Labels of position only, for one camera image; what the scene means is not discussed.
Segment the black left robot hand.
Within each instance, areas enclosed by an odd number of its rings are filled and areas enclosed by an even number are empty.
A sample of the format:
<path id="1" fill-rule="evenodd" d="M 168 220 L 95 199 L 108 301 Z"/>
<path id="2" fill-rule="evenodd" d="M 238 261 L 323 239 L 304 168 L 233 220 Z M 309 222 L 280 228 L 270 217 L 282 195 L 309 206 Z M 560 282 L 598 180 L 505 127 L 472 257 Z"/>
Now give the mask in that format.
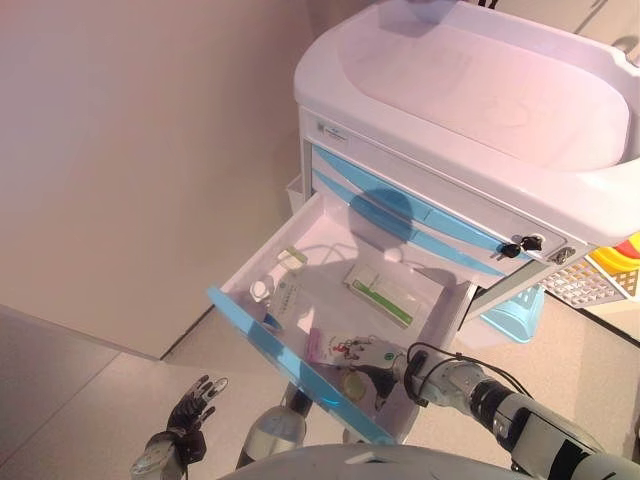
<path id="1" fill-rule="evenodd" d="M 184 466 L 204 458 L 206 443 L 201 427 L 215 412 L 215 397 L 228 386 L 229 379 L 211 380 L 208 375 L 199 378 L 172 409 L 166 430 L 174 437 L 174 445 Z"/>

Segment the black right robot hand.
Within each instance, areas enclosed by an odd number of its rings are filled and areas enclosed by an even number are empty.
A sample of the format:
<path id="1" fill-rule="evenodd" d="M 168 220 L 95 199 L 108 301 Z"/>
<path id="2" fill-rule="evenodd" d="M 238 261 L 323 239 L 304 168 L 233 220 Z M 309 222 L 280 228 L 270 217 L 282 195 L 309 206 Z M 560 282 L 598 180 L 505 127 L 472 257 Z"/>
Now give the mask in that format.
<path id="1" fill-rule="evenodd" d="M 333 347 L 338 364 L 366 375 L 376 392 L 374 408 L 382 409 L 406 368 L 406 352 L 375 336 L 354 337 Z"/>

